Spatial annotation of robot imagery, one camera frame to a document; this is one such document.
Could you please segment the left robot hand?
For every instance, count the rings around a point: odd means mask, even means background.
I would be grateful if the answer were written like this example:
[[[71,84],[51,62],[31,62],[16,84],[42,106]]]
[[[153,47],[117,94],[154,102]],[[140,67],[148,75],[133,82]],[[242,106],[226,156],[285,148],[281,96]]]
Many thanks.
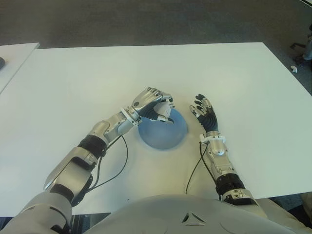
[[[133,101],[132,108],[140,117],[145,117],[153,121],[168,122],[173,124],[174,121],[164,114],[158,114],[154,107],[162,102],[173,103],[171,94],[160,91],[156,88],[148,87],[143,90]]]

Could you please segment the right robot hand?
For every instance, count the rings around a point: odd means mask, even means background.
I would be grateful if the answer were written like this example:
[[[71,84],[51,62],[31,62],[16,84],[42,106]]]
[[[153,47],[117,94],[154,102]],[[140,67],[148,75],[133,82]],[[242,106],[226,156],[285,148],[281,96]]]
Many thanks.
[[[195,97],[194,103],[196,106],[190,105],[190,111],[205,131],[207,133],[218,131],[217,117],[210,101],[204,95],[198,94]]]

